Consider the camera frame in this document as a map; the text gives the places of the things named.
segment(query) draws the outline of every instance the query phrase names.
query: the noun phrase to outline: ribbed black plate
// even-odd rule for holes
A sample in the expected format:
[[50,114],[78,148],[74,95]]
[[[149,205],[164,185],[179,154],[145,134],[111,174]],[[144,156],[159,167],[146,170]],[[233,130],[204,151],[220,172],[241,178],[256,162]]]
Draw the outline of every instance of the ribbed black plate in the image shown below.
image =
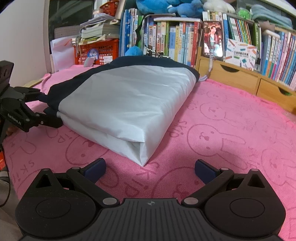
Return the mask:
[[[24,237],[22,241],[38,241]],[[196,208],[176,199],[125,199],[118,207],[103,209],[81,233],[60,241],[239,241],[219,233]],[[279,241],[271,236],[261,241]]]

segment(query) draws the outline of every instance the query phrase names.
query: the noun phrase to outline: window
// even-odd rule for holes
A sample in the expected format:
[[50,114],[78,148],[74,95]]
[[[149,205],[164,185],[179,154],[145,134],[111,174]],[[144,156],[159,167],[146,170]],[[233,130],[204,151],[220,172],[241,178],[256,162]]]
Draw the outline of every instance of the window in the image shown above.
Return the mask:
[[54,30],[80,25],[92,18],[95,0],[50,0],[48,34],[54,39]]

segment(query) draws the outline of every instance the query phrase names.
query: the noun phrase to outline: drawer handle cutout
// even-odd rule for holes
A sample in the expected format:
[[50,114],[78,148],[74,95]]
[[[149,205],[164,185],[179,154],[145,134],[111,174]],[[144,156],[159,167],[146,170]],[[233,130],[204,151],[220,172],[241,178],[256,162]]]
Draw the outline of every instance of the drawer handle cutout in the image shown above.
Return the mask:
[[279,91],[283,94],[283,95],[286,95],[286,96],[290,96],[292,95],[291,93],[289,93],[288,91],[285,91],[283,90],[282,88],[278,87]]
[[236,73],[239,71],[238,69],[234,69],[232,67],[224,66],[222,64],[220,64],[220,65],[225,71],[230,72],[230,73]]

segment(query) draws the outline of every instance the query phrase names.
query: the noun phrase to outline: person on phone screen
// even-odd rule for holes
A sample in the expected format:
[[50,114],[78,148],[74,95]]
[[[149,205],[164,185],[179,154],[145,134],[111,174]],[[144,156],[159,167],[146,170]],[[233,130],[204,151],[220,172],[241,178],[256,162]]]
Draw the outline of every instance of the person on phone screen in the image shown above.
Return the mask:
[[220,57],[219,37],[216,34],[216,31],[216,26],[211,26],[210,32],[204,35],[204,42],[207,45],[210,54]]

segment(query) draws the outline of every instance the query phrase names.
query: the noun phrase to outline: white label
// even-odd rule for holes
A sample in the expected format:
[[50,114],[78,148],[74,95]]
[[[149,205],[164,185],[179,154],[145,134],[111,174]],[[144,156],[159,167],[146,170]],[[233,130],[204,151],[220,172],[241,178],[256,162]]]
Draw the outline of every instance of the white label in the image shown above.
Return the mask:
[[108,64],[113,60],[112,56],[103,56],[104,64]]

